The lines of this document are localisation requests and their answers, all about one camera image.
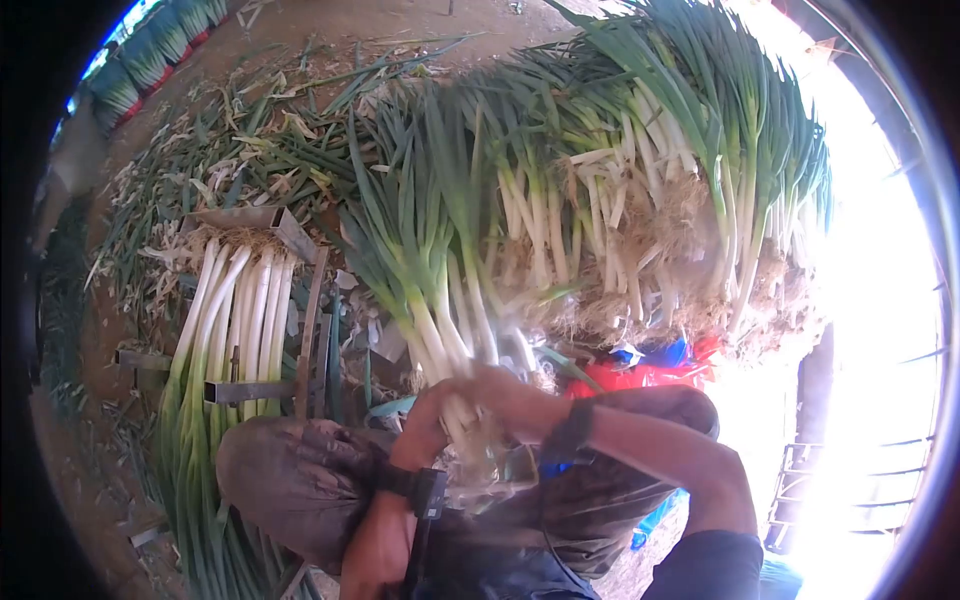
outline person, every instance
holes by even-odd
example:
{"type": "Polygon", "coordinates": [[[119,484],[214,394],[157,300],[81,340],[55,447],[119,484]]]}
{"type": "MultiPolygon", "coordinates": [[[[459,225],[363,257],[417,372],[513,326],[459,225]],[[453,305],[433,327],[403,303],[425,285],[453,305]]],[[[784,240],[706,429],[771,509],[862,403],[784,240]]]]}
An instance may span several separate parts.
{"type": "MultiPolygon", "coordinates": [[[[416,519],[406,497],[378,491],[377,466],[430,468],[447,444],[444,399],[457,394],[495,415],[524,444],[542,444],[573,400],[510,372],[477,366],[422,392],[392,444],[329,421],[258,418],[224,436],[221,491],[242,518],[333,576],[341,598],[398,593],[416,519]]],[[[597,598],[602,577],[637,522],[677,487],[690,494],[681,540],[654,568],[644,600],[757,598],[763,550],[746,473],[717,443],[716,410],[686,386],[594,397],[586,445],[539,487],[477,516],[444,509],[430,533],[415,598],[597,598]]]]}

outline black wristband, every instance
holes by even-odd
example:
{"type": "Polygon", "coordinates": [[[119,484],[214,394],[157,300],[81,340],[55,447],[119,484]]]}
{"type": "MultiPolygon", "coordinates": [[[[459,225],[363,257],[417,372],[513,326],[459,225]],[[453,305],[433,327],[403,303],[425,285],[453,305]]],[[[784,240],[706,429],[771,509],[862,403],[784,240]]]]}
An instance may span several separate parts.
{"type": "Polygon", "coordinates": [[[416,479],[417,474],[413,471],[384,461],[376,468],[374,486],[378,492],[392,492],[409,499],[413,494],[416,479]]]}
{"type": "Polygon", "coordinates": [[[548,465],[565,465],[577,461],[578,452],[587,445],[593,431],[593,407],[591,397],[576,398],[570,414],[560,421],[541,447],[541,461],[548,465]]]}

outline green onion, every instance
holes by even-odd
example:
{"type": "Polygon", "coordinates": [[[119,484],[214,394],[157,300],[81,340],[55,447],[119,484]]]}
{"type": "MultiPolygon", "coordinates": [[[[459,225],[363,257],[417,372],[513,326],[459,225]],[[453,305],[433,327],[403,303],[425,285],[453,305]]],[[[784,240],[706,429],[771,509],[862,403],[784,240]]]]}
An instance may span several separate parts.
{"type": "MultiPolygon", "coordinates": [[[[279,379],[295,264],[292,256],[270,247],[254,262],[249,246],[235,251],[216,238],[206,245],[163,391],[156,452],[163,506],[195,597],[263,597],[271,577],[284,567],[269,538],[220,506],[217,449],[239,415],[235,408],[204,402],[204,382],[229,380],[234,353],[247,356],[241,366],[249,370],[241,372],[242,379],[279,379]],[[276,285],[259,310],[253,288],[267,277],[276,285]],[[253,367],[248,347],[257,354],[253,367]]],[[[248,401],[244,409],[251,417],[279,414],[275,398],[248,401]]]]}

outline leg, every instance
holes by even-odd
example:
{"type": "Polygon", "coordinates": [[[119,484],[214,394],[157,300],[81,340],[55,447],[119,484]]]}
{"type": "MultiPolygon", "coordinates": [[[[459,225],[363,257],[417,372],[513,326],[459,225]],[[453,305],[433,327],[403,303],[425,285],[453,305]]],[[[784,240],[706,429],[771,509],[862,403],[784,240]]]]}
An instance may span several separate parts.
{"type": "MultiPolygon", "coordinates": [[[[710,435],[718,434],[716,409],[702,392],[686,386],[659,386],[612,392],[598,403],[626,412],[672,420],[710,435]]],[[[674,488],[598,454],[592,465],[575,465],[563,474],[510,498],[480,519],[491,526],[540,528],[558,556],[578,575],[602,577],[627,545],[636,524],[652,513],[674,488]]]]}
{"type": "Polygon", "coordinates": [[[388,450],[331,420],[257,418],[225,435],[217,481],[240,516],[330,575],[373,496],[388,450]]]}

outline ground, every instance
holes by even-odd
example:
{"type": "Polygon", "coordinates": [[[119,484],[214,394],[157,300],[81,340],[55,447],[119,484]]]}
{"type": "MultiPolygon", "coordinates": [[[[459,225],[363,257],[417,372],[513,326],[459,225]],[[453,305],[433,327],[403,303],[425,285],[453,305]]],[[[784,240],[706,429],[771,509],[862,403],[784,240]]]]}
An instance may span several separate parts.
{"type": "MultiPolygon", "coordinates": [[[[575,10],[595,12],[591,6],[595,3],[589,0],[564,3],[575,10]]],[[[328,44],[334,49],[334,55],[350,49],[352,57],[352,46],[358,39],[488,32],[468,40],[439,60],[441,66],[468,68],[492,57],[504,57],[512,47],[534,45],[569,29],[553,9],[540,1],[522,2],[521,14],[517,14],[508,0],[456,2],[452,16],[446,15],[447,4],[447,0],[282,0],[282,11],[277,5],[267,5],[253,23],[249,40],[232,18],[213,31],[209,41],[145,102],[140,113],[114,134],[103,181],[149,141],[159,108],[182,98],[198,80],[224,77],[240,56],[268,43],[284,42],[296,52],[315,34],[315,44],[328,44]]],[[[237,8],[236,4],[231,7],[233,11],[237,8]]],[[[368,44],[364,51],[370,55],[381,48],[374,42],[368,41],[368,44]]],[[[351,63],[336,62],[335,56],[327,62],[317,57],[312,67],[330,74],[352,68],[351,63]]],[[[326,89],[327,100],[340,90],[339,87],[326,89]]],[[[318,102],[322,102],[323,97],[318,94],[318,102]]],[[[91,247],[104,235],[102,217],[108,210],[108,200],[108,195],[101,195],[93,206],[91,247]]],[[[82,348],[84,384],[90,400],[77,423],[68,426],[54,417],[46,397],[38,393],[34,398],[37,434],[64,511],[112,595],[118,598],[183,596],[180,576],[174,569],[176,555],[169,543],[162,539],[150,542],[144,547],[145,551],[137,552],[127,540],[127,536],[151,527],[159,516],[158,508],[144,499],[132,477],[129,461],[123,458],[122,448],[115,443],[115,419],[107,416],[110,405],[105,405],[112,402],[124,406],[130,398],[131,374],[111,365],[113,350],[128,337],[122,317],[113,310],[113,299],[108,296],[106,286],[94,289],[82,348]]],[[[128,416],[136,418],[139,407],[140,403],[136,402],[128,416]]],[[[597,584],[597,589],[605,598],[638,598],[649,585],[653,565],[662,560],[679,538],[684,522],[685,509],[675,510],[654,532],[645,548],[624,554],[613,572],[597,584]]],[[[328,591],[325,597],[331,597],[331,588],[324,587],[328,591]]]]}

